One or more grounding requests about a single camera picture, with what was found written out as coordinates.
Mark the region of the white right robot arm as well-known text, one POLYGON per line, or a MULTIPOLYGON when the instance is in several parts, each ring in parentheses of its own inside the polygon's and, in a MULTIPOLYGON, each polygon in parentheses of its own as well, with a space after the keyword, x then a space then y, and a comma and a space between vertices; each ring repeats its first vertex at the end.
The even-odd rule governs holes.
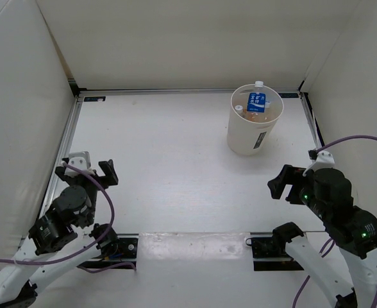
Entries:
POLYGON ((354 205, 351 182, 337 169, 285 165, 268 183, 272 198, 280 199, 286 185, 286 200, 307 206, 329 239, 317 252, 290 222, 272 231, 272 251, 297 261, 331 307, 377 307, 377 218, 354 205))

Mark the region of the blue label water bottle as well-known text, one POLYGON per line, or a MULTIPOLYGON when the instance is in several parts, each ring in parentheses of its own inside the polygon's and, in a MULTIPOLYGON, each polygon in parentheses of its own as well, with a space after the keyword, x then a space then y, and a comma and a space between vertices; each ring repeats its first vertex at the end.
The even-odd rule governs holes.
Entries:
POLYGON ((264 113, 270 107, 271 102, 267 99, 266 94, 262 92, 252 92, 248 96, 247 111, 264 113))

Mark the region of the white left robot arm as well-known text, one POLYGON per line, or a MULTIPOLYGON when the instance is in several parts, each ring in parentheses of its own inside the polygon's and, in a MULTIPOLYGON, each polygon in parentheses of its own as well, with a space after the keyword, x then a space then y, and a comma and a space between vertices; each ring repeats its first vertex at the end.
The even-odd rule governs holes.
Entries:
POLYGON ((67 187, 36 220, 11 260, 0 270, 0 307, 29 307, 53 280, 87 260, 118 249, 112 222, 95 223, 98 192, 119 183, 112 160, 100 161, 103 175, 79 156, 56 167, 67 187))

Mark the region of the orange juice bottle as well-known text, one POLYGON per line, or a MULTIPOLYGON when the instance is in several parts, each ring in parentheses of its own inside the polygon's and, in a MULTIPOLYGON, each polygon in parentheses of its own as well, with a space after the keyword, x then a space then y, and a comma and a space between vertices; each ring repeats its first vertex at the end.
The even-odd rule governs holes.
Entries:
POLYGON ((243 111, 243 118, 254 123, 268 123, 272 121, 272 117, 268 112, 251 112, 243 111))

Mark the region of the clear square water bottle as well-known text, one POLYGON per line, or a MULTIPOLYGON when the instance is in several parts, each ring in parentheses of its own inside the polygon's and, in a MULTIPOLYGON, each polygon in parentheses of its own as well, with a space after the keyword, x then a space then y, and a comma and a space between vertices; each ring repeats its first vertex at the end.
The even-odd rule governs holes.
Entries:
POLYGON ((238 114, 242 114, 243 111, 244 111, 242 105, 236 105, 236 106, 234 106, 234 110, 235 110, 236 113, 238 113, 238 114))

